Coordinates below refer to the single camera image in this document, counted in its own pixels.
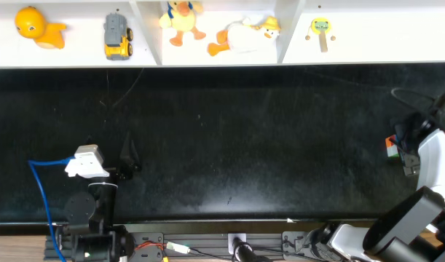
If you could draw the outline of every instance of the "black table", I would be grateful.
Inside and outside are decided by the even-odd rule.
[[[0,223],[47,220],[28,159],[90,138],[113,165],[127,132],[143,170],[119,185],[117,223],[376,218],[417,185],[387,158],[409,113],[390,89],[445,90],[445,64],[153,68],[124,97],[140,71],[0,70]],[[87,190],[63,168],[37,169],[58,223]]]

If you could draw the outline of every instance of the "toy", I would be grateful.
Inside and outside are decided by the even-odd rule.
[[[217,33],[217,42],[208,45],[208,52],[216,56],[221,51],[252,52],[272,45],[280,33],[275,17],[269,16],[260,26],[251,25],[249,19],[229,25]]]
[[[321,52],[327,52],[327,41],[326,41],[326,34],[329,33],[332,30],[332,25],[329,20],[326,18],[315,18],[311,22],[311,26],[308,28],[308,34],[305,37],[306,40],[310,40],[310,29],[312,31],[319,35],[319,45],[321,48]],[[331,40],[334,41],[336,39],[335,36],[331,36]]]
[[[199,2],[190,1],[169,1],[168,11],[159,20],[162,28],[173,27],[177,30],[177,36],[170,40],[176,47],[181,47],[184,33],[191,31],[196,40],[206,37],[206,34],[196,28],[196,12],[202,12],[202,5]]]
[[[67,29],[66,24],[48,23],[44,16],[34,7],[26,7],[15,16],[15,25],[18,33],[34,42],[42,48],[62,49],[65,42],[62,38],[62,30]]]
[[[127,19],[123,15],[109,14],[104,24],[104,51],[109,60],[127,60],[133,54],[130,41],[133,31],[127,27]]]

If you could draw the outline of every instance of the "plush toy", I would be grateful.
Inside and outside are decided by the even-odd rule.
[[[260,26],[251,25],[247,18],[243,22],[229,25],[227,30],[217,33],[217,42],[208,45],[209,55],[215,56],[221,51],[252,52],[272,45],[280,33],[277,19],[268,17]]]
[[[191,31],[196,40],[206,37],[206,34],[196,28],[196,12],[202,12],[202,5],[195,1],[169,1],[168,11],[159,20],[162,28],[173,27],[177,30],[177,36],[170,40],[176,47],[181,47],[184,33]]]
[[[41,12],[34,7],[20,10],[15,17],[15,25],[21,36],[34,39],[34,42],[42,48],[62,49],[65,46],[61,31],[66,30],[67,25],[48,23]]]
[[[319,35],[319,46],[321,48],[321,52],[327,52],[328,48],[327,48],[327,41],[326,41],[326,34],[330,33],[332,30],[332,25],[331,22],[329,20],[327,20],[327,18],[315,18],[312,22],[311,22],[311,26],[308,28],[308,34],[305,36],[306,40],[310,40],[311,39],[311,31],[313,31],[313,33]],[[331,36],[331,41],[335,41],[336,37],[335,36]]]

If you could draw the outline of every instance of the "wooden handle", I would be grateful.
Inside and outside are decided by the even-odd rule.
[[[321,52],[327,52],[326,33],[324,31],[319,34],[319,45],[321,46]]]

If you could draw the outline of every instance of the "toy truck wheel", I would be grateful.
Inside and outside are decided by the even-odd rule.
[[[133,40],[133,31],[130,28],[127,28],[127,39],[128,41]]]
[[[133,47],[132,44],[128,43],[128,56],[132,56],[133,55]]]

